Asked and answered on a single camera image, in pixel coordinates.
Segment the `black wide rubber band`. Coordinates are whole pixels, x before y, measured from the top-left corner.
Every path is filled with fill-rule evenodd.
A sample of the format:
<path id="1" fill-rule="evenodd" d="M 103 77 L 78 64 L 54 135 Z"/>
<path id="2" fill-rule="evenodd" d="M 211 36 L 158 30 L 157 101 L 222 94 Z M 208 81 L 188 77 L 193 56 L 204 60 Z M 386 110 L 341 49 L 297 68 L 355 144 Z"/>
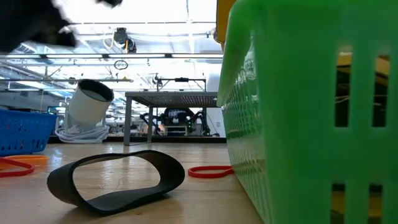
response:
<path id="1" fill-rule="evenodd" d="M 90 200 L 85 200 L 80 195 L 73 180 L 73 173 L 77 167 L 125 157 L 139 157 L 152 164 L 159 173 L 159 183 L 143 189 L 111 192 Z M 71 162 L 49 174 L 47 188 L 54 197 L 62 202 L 75 205 L 95 215 L 109 216 L 155 202 L 180 186 L 184 179 L 185 170 L 178 160 L 163 152 L 144 150 L 130 153 L 98 154 Z"/>

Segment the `green plastic basket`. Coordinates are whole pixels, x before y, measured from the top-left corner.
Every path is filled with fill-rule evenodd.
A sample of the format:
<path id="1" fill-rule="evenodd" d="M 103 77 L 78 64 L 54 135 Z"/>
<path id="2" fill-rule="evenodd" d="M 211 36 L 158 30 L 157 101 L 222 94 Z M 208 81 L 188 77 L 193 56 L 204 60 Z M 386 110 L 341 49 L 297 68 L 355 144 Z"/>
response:
<path id="1" fill-rule="evenodd" d="M 268 224 L 398 224 L 398 0 L 236 0 L 218 106 L 236 176 Z"/>

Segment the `black aluminium table frame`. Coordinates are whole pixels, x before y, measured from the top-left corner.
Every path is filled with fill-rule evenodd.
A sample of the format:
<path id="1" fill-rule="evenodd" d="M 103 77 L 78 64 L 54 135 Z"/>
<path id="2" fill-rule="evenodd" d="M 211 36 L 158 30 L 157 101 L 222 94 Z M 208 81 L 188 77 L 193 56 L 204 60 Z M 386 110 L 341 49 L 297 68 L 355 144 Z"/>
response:
<path id="1" fill-rule="evenodd" d="M 103 142 L 124 142 L 123 136 L 108 136 Z M 131 136 L 132 142 L 147 142 L 147 136 Z M 209 137 L 209 136 L 152 136 L 151 142 L 165 142 L 165 143 L 200 143 L 200 144 L 218 144 L 226 143 L 226 138 Z M 49 144 L 63 143 L 57 136 L 49 137 Z"/>

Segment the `white cylindrical spotlight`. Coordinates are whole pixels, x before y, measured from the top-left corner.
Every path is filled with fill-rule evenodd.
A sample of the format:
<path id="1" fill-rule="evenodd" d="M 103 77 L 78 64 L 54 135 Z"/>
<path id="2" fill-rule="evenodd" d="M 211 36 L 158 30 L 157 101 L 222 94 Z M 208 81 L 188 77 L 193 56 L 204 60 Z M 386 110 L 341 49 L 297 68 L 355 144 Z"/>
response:
<path id="1" fill-rule="evenodd" d="M 65 127 L 77 126 L 83 131 L 95 129 L 113 100 L 114 93 L 105 84 L 90 79 L 80 80 L 68 104 Z"/>

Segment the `grey perforated metal riser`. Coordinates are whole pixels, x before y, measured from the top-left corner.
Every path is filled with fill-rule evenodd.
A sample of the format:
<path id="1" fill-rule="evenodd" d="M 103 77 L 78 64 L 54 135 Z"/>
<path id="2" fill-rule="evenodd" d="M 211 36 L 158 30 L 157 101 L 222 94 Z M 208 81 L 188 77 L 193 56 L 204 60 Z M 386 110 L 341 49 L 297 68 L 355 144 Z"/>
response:
<path id="1" fill-rule="evenodd" d="M 127 91 L 123 144 L 131 142 L 132 101 L 149 109 L 147 142 L 152 141 L 153 109 L 154 108 L 217 108 L 217 92 L 211 91 Z"/>

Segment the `blue plastic basket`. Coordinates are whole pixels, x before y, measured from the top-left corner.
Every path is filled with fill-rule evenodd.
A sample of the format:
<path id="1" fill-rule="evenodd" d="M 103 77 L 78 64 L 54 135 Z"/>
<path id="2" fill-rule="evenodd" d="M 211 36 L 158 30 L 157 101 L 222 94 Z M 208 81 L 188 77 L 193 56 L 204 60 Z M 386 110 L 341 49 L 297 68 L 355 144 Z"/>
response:
<path id="1" fill-rule="evenodd" d="M 0 157 L 42 152 L 56 119 L 52 114 L 0 110 Z"/>

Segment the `background robot station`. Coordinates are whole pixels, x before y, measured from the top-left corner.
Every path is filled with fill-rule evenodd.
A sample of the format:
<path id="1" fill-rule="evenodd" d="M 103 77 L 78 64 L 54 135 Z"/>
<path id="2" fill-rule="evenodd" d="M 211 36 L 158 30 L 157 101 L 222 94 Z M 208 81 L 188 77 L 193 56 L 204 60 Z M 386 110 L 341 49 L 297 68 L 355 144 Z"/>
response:
<path id="1" fill-rule="evenodd" d="M 156 84 L 156 91 L 159 92 L 168 82 L 174 81 L 176 83 L 189 83 L 195 82 L 198 87 L 206 92 L 206 80 L 197 78 L 160 78 L 158 74 L 152 79 L 152 82 Z M 164 136 L 188 136 L 197 130 L 197 120 L 201 121 L 199 136 L 216 136 L 219 137 L 218 133 L 211 134 L 211 129 L 207 123 L 206 109 L 203 108 L 200 111 L 194 113 L 190 108 L 166 108 L 163 113 L 156 114 L 154 116 L 156 122 L 152 121 L 152 128 L 158 135 L 163 133 Z"/>

